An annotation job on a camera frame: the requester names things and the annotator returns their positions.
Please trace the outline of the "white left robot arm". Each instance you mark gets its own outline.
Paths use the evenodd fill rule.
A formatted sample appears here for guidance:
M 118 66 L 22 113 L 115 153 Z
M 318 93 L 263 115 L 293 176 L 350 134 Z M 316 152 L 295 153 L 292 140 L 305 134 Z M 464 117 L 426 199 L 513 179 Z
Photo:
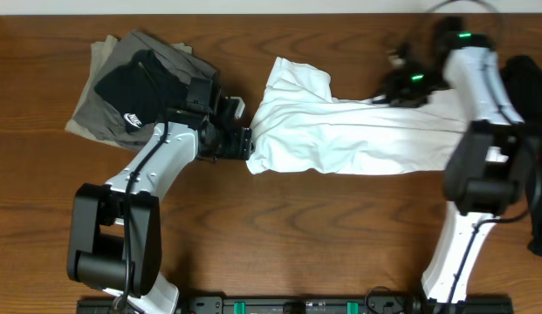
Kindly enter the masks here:
M 114 297 L 110 313 L 173 313 L 180 292 L 160 272 L 161 202 L 200 157 L 248 160 L 252 131 L 233 117 L 175 113 L 102 185 L 83 184 L 72 205 L 67 275 Z

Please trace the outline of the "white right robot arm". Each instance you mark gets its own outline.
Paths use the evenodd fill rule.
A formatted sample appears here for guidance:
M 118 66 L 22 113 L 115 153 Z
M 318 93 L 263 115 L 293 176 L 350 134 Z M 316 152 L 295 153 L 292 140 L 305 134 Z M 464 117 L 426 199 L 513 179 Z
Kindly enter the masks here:
M 526 125 L 505 90 L 494 43 L 485 35 L 447 31 L 435 40 L 427 66 L 403 42 L 389 53 L 387 103 L 417 108 L 434 91 L 453 89 L 467 126 L 444 169 L 447 214 L 436 251 L 422 275 L 431 304 L 457 306 L 485 239 L 516 203 L 530 174 L 538 172 L 540 136 Z

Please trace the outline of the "white t-shirt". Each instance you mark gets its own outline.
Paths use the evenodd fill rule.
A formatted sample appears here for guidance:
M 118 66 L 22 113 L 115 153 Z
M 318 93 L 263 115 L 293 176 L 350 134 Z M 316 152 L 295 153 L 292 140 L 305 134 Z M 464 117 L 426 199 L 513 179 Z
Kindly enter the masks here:
M 442 171 L 468 125 L 454 90 L 434 92 L 418 108 L 398 108 L 336 99 L 330 83 L 312 65 L 276 58 L 250 124 L 252 174 Z

